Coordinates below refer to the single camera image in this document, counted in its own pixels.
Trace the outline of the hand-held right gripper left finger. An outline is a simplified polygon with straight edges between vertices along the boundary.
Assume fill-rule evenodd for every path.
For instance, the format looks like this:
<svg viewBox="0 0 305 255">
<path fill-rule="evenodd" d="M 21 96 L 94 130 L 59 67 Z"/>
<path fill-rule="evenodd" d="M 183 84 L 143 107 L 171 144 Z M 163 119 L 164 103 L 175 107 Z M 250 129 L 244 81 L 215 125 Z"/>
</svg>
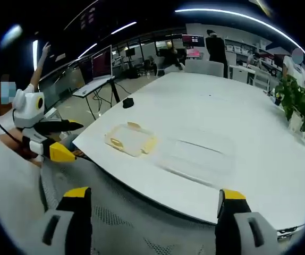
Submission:
<svg viewBox="0 0 305 255">
<path fill-rule="evenodd" d="M 23 254 L 90 254 L 91 188 L 69 190 L 55 209 L 36 221 L 22 242 Z"/>
</svg>

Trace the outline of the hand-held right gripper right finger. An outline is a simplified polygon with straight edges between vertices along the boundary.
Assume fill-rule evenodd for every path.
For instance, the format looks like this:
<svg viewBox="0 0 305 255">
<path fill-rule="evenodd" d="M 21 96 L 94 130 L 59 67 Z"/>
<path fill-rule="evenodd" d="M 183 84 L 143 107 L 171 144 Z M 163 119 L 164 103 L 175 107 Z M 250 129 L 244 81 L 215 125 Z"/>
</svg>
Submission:
<svg viewBox="0 0 305 255">
<path fill-rule="evenodd" d="M 280 254 L 276 230 L 229 189 L 219 191 L 215 245 L 216 254 Z"/>
</svg>

